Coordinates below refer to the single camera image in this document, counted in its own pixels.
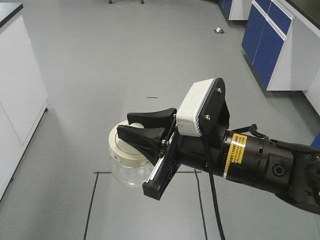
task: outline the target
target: screw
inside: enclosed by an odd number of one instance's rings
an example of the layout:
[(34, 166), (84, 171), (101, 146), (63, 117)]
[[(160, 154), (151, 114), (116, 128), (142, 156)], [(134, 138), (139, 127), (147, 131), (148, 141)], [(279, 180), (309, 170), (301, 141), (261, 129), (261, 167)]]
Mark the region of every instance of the screw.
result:
[(170, 143), (166, 140), (161, 140), (161, 146), (162, 147), (168, 147), (170, 145)]
[(219, 87), (215, 90), (219, 95), (222, 93), (222, 89)]
[(210, 121), (210, 115), (203, 115), (204, 120)]

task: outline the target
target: blue cabinet door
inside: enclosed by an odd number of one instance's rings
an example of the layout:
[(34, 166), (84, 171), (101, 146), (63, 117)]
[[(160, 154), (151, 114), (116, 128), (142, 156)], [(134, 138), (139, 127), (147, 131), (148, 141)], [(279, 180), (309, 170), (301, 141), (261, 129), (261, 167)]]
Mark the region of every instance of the blue cabinet door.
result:
[(318, 133), (318, 135), (313, 140), (313, 143), (311, 144), (311, 146), (320, 148), (320, 132)]
[(242, 40), (243, 50), (250, 59), (251, 63), (254, 62), (259, 41), (261, 39), (266, 22), (267, 21), (264, 16), (254, 5), (252, 5)]
[(228, 16), (228, 18), (230, 16), (232, 2), (233, 2), (233, 0), (224, 0), (224, 3), (223, 3), (223, 11), (224, 11), (225, 15)]
[(253, 66), (265, 87), (270, 82), (283, 44), (284, 40), (266, 22), (253, 62)]

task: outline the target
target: white cabinet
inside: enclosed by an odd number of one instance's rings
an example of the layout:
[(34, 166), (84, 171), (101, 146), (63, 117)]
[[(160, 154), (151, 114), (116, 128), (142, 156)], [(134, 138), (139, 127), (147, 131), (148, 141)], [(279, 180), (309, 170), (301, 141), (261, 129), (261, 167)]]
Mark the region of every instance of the white cabinet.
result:
[(0, 196), (43, 113), (47, 92), (21, 15), (0, 28)]
[(228, 20), (248, 20), (252, 0), (219, 0)]

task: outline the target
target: white lid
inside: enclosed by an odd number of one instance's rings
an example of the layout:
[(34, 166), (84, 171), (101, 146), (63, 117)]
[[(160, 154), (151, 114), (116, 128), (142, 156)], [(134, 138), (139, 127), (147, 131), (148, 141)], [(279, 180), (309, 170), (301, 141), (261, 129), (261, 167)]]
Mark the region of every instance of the white lid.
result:
[[(117, 124), (109, 134), (109, 153), (111, 157), (125, 167), (140, 168), (151, 164), (150, 161), (136, 148), (118, 137), (118, 125), (129, 125), (128, 121)], [(132, 123), (130, 126), (144, 128), (140, 123)]]

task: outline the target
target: lab bench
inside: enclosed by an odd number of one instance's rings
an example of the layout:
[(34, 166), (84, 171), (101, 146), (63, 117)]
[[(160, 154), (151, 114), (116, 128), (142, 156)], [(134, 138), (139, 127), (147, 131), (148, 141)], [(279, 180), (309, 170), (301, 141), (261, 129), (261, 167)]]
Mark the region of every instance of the lab bench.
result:
[(21, 3), (0, 3), (0, 198), (47, 108)]
[(318, 114), (319, 12), (316, 0), (253, 0), (242, 41), (267, 91), (303, 91)]

